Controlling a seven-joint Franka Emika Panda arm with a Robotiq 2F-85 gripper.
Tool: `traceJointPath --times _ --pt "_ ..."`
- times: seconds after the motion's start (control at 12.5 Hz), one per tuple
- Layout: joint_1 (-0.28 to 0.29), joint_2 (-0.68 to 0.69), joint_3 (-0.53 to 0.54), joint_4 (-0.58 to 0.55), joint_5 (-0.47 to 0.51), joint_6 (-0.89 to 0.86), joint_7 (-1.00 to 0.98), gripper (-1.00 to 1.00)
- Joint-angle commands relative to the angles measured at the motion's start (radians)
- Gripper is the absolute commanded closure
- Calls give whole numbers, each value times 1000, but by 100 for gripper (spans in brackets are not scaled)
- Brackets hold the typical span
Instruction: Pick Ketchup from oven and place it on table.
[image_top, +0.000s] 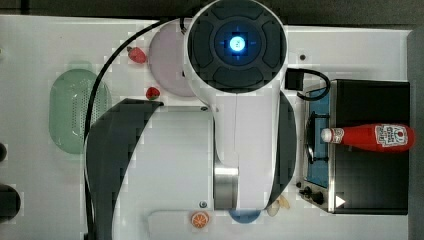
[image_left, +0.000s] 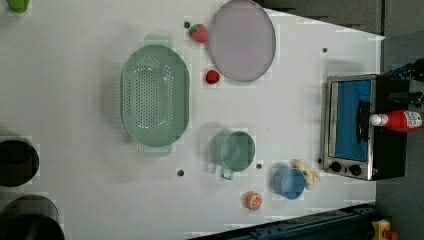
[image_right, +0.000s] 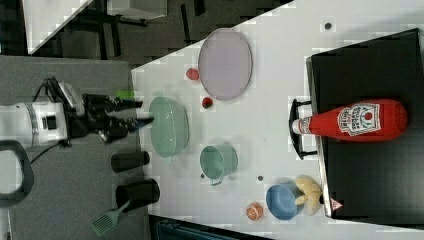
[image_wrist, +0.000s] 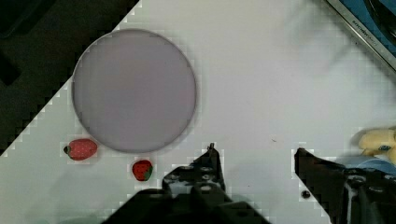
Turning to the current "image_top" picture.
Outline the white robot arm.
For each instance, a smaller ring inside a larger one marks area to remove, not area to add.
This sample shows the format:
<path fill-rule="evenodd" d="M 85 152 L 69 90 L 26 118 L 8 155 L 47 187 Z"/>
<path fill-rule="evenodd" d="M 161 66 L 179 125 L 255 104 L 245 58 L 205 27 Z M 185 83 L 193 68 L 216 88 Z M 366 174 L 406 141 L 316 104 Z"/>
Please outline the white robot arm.
<path fill-rule="evenodd" d="M 281 20 L 257 0 L 213 0 L 182 51 L 197 106 L 124 99 L 92 125 L 84 240 L 149 240 L 157 212 L 261 211 L 289 182 L 296 126 Z"/>

